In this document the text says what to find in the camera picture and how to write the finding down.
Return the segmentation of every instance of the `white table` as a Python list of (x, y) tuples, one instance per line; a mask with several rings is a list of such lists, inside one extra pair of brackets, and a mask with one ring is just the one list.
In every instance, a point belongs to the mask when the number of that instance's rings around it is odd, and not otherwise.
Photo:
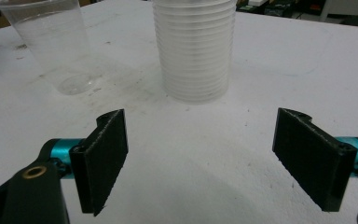
[(324, 213), (272, 152), (278, 107), (314, 117), (332, 135), (358, 136), (358, 28), (237, 13), (228, 92), (184, 105), (161, 84), (152, 4), (83, 7), (108, 74), (63, 96), (11, 27), (0, 30), (0, 184), (50, 138), (86, 137), (102, 113), (125, 108), (130, 153), (106, 207), (72, 223), (355, 223), (358, 179), (339, 213)]

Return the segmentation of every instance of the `cup rim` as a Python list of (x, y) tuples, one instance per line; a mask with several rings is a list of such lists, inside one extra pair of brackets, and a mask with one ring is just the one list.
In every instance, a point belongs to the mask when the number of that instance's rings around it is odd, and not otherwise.
[(153, 4), (159, 5), (161, 7), (177, 7), (177, 8), (189, 8), (189, 7), (210, 7), (215, 5), (224, 4), (226, 2), (231, 2), (234, 0), (214, 0), (214, 1), (205, 1), (201, 3), (166, 3), (166, 2), (160, 2), (159, 0), (153, 1)]
[(0, 10), (40, 7), (40, 6), (50, 5), (62, 1), (65, 0), (36, 0), (36, 2), (30, 2), (30, 3), (21, 3), (21, 1), (19, 1), (19, 3), (16, 3), (10, 0), (0, 0)]
[(200, 7), (200, 8), (192, 8), (192, 9), (172, 9), (170, 7), (161, 7), (154, 5), (153, 8), (157, 11), (158, 14), (162, 15), (170, 15), (170, 16), (200, 16), (200, 15), (209, 15), (214, 13), (219, 13), (226, 11), (228, 9), (234, 8), (235, 4), (231, 2), (226, 2), (224, 4), (220, 4), (222, 6), (218, 7), (218, 5), (213, 6), (213, 8)]

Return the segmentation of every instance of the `translucent cup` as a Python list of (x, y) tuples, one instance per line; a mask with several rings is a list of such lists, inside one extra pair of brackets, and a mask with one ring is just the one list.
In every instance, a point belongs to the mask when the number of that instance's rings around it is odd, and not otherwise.
[(94, 86), (98, 72), (77, 0), (0, 0), (0, 10), (59, 92)]
[(228, 87), (234, 0), (154, 0), (159, 61), (166, 92), (204, 104)]

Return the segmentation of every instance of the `stack of plastic cups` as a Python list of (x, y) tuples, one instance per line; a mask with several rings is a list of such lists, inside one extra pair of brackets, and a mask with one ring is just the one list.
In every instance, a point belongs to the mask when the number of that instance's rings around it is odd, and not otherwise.
[(228, 87), (236, 0), (154, 0), (159, 60), (167, 93), (190, 104)]

